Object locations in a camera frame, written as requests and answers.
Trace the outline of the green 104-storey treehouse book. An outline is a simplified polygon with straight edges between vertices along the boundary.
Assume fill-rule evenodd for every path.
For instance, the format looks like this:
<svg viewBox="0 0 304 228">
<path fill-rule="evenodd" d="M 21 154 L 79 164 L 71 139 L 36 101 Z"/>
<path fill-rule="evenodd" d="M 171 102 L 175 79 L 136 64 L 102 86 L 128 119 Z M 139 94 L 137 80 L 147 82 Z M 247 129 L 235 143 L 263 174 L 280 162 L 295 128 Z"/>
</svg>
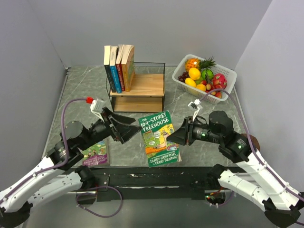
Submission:
<svg viewBox="0 0 304 228">
<path fill-rule="evenodd" d="M 142 117 L 138 121 L 150 168 L 181 162 L 178 144 L 167 140 L 174 133 L 169 111 Z"/>
</svg>

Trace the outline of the blue comic cover book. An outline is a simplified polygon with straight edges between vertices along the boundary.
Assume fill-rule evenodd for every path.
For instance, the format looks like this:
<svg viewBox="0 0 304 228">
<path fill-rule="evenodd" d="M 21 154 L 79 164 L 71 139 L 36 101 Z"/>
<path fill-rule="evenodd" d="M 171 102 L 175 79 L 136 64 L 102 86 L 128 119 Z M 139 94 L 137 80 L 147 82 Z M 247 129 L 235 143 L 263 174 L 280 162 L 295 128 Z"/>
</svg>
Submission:
<svg viewBox="0 0 304 228">
<path fill-rule="evenodd" d="M 112 77 L 113 77 L 114 85 L 115 85 L 115 88 L 116 88 L 116 92 L 120 94 L 122 92 L 122 89 L 121 89 L 121 85 L 120 85 L 120 81 L 119 81 L 118 72 L 117 72 L 117 69 L 116 69 L 117 51 L 118 51 L 118 46 L 111 46 L 109 66 L 110 66 L 110 70 L 111 70 L 111 73 L 112 73 Z"/>
</svg>

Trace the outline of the red 13-storey treehouse book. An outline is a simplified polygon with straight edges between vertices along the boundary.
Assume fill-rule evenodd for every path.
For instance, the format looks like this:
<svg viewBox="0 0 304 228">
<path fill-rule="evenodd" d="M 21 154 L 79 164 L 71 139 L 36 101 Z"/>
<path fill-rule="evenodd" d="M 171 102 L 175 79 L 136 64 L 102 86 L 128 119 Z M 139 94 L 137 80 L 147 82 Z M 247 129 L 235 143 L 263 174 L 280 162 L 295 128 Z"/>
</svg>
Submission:
<svg viewBox="0 0 304 228">
<path fill-rule="evenodd" d="M 116 70 L 118 73 L 118 78 L 119 78 L 119 82 L 120 82 L 122 91 L 125 91 L 124 76 L 123 76 L 123 70 L 122 70 L 122 64 L 121 64 L 123 54 L 124 54 L 124 47 L 125 47 L 125 45 L 123 45 L 123 44 L 118 45 L 116 62 L 115 62 L 115 66 L 116 66 Z"/>
</svg>

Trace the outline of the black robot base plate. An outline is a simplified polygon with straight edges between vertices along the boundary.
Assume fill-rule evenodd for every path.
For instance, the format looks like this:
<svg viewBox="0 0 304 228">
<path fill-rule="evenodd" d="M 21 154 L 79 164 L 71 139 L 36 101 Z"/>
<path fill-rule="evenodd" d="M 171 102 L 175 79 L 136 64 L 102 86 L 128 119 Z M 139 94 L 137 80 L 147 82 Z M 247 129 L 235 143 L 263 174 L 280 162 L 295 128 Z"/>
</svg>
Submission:
<svg viewBox="0 0 304 228">
<path fill-rule="evenodd" d="M 230 191 L 209 176 L 208 167 L 92 168 L 81 182 L 98 202 L 111 200 L 191 199 L 222 204 Z"/>
</svg>

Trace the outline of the orange 39-storey treehouse book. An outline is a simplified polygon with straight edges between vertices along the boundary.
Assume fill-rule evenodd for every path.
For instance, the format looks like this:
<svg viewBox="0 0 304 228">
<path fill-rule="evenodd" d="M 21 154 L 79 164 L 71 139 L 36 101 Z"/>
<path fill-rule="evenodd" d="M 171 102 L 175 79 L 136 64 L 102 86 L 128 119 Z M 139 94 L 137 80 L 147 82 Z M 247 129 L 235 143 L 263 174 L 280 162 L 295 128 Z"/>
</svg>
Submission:
<svg viewBox="0 0 304 228">
<path fill-rule="evenodd" d="M 121 65 L 122 65 L 122 71 L 123 71 L 125 91 L 130 92 L 132 79 L 135 74 L 135 72 L 134 72 L 134 45 L 125 45 L 124 46 Z"/>
</svg>

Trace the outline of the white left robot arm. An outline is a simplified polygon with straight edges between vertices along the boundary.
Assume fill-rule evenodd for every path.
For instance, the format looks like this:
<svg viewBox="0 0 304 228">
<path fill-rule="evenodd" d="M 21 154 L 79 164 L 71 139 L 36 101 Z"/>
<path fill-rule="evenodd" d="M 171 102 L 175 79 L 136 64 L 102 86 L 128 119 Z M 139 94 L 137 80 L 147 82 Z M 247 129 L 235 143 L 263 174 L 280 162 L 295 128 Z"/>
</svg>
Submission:
<svg viewBox="0 0 304 228">
<path fill-rule="evenodd" d="M 88 191 L 96 183 L 87 166 L 79 166 L 58 181 L 49 183 L 83 159 L 82 152 L 96 143 L 112 137 L 121 144 L 140 132 L 134 118 L 115 114 L 102 108 L 101 119 L 86 128 L 80 121 L 65 125 L 67 145 L 59 141 L 40 163 L 12 186 L 0 193 L 0 225 L 15 228 L 25 222 L 32 209 L 50 202 L 69 191 Z"/>
</svg>

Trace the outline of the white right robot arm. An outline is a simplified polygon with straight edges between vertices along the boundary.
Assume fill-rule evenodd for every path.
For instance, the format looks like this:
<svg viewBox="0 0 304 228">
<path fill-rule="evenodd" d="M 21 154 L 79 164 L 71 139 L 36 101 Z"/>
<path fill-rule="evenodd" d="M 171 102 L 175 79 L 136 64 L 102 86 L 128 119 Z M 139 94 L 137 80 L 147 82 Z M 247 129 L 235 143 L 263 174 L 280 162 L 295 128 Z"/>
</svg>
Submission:
<svg viewBox="0 0 304 228">
<path fill-rule="evenodd" d="M 234 131 L 233 121 L 224 111 L 210 113 L 208 123 L 202 123 L 200 117 L 186 117 L 168 140 L 179 145 L 192 145 L 196 140 L 218 144 L 219 152 L 242 168 L 255 183 L 216 164 L 209 171 L 208 185 L 215 190 L 230 189 L 251 201 L 279 228 L 297 223 L 304 207 L 303 194 L 277 176 L 248 137 Z"/>
</svg>

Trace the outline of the dark grey cover book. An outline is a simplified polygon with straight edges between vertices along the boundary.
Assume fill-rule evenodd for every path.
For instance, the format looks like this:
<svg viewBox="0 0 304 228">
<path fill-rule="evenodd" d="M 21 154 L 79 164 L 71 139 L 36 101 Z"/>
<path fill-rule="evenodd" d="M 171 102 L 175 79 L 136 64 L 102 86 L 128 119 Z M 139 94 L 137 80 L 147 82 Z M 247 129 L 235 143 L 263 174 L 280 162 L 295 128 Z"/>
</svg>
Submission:
<svg viewBox="0 0 304 228">
<path fill-rule="evenodd" d="M 110 88 L 112 92 L 116 92 L 116 86 L 110 68 L 110 51 L 111 51 L 111 46 L 104 46 L 104 67 L 105 67 L 107 79 L 110 84 Z"/>
</svg>

